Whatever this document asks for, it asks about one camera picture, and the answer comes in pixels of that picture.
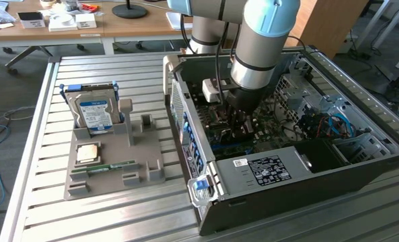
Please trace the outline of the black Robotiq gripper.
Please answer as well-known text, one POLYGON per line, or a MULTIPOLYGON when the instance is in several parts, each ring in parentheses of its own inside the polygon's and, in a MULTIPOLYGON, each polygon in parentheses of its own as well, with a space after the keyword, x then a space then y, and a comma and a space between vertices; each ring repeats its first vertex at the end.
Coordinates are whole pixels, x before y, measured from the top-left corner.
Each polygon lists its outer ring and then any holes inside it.
POLYGON ((254 111, 256 110, 266 88, 250 90, 231 89, 226 97, 226 121, 228 130, 220 134, 220 143, 232 144, 243 142, 254 136, 254 111))

